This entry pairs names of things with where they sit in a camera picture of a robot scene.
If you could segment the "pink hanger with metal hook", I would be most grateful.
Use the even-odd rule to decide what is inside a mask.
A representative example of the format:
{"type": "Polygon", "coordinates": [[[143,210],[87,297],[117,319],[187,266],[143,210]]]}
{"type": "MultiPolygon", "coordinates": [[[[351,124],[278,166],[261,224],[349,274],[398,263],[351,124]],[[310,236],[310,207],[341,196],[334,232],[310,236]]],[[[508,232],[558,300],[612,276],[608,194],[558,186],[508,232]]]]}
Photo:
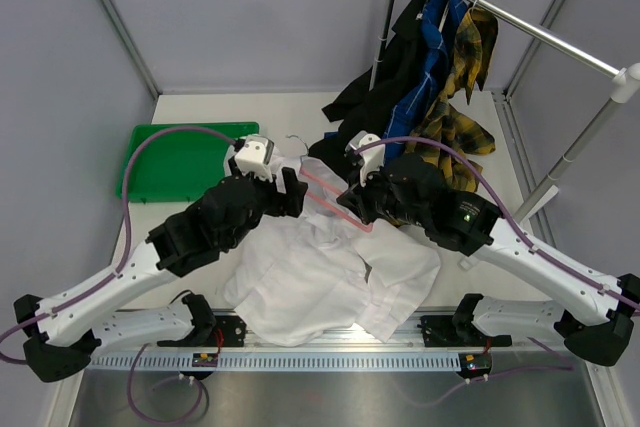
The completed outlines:
{"type": "MultiPolygon", "coordinates": [[[[308,171],[304,167],[304,165],[301,165],[299,172],[302,176],[307,177],[308,179],[312,180],[314,183],[321,186],[324,191],[329,191],[336,195],[339,195],[341,193],[341,191],[337,187],[331,185],[321,177],[318,177],[314,173],[308,171]]],[[[319,204],[323,205],[326,209],[331,210],[336,216],[342,218],[343,220],[347,221],[348,223],[357,227],[363,232],[370,233],[373,230],[372,224],[363,224],[359,219],[353,217],[351,214],[348,214],[335,201],[324,199],[320,195],[312,191],[307,191],[306,195],[311,199],[313,199],[314,201],[318,202],[319,204]]]]}

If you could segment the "white shirt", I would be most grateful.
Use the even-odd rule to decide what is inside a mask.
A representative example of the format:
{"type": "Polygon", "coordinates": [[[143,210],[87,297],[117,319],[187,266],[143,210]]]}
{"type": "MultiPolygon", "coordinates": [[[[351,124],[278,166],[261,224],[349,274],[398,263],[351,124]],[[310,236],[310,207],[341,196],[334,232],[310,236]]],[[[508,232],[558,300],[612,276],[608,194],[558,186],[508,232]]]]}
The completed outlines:
{"type": "MultiPolygon", "coordinates": [[[[345,190],[318,159],[276,155],[271,170],[291,167],[308,191],[335,201],[300,174],[301,165],[345,190]]],[[[351,321],[376,336],[396,330],[428,297],[441,259],[384,220],[372,225],[365,233],[306,195],[298,218],[265,216],[245,238],[225,300],[258,336],[291,336],[328,321],[351,321]]]]}

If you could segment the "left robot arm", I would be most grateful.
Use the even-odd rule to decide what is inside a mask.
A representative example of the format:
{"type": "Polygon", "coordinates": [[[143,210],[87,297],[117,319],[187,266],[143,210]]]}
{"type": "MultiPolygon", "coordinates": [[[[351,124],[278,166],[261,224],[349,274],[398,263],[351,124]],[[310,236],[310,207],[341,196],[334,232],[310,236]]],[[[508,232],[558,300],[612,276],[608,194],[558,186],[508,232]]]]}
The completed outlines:
{"type": "Polygon", "coordinates": [[[308,186],[289,167],[281,174],[282,188],[253,175],[226,177],[185,211],[152,229],[124,264],[107,267],[56,296],[16,300],[16,319],[27,336],[27,366],[41,381],[52,383],[110,351],[208,343],[216,319],[201,294],[188,294],[161,308],[123,307],[218,261],[238,247],[263,216],[299,217],[308,186]]]}

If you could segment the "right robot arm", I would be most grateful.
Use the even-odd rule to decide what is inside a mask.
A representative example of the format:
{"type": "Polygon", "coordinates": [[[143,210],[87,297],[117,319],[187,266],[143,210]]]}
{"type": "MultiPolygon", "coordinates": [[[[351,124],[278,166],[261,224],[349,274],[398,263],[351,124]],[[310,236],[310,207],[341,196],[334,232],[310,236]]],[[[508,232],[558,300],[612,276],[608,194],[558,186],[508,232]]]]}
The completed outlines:
{"type": "Polygon", "coordinates": [[[378,219],[421,228],[439,247],[504,269],[546,295],[508,301],[468,293],[452,316],[454,340],[479,346],[495,337],[562,343],[571,353],[611,367],[628,347],[639,279],[586,267],[518,226],[493,202],[448,187],[439,170],[410,154],[381,164],[372,151],[350,152],[348,188],[338,202],[363,223],[378,219]]]}

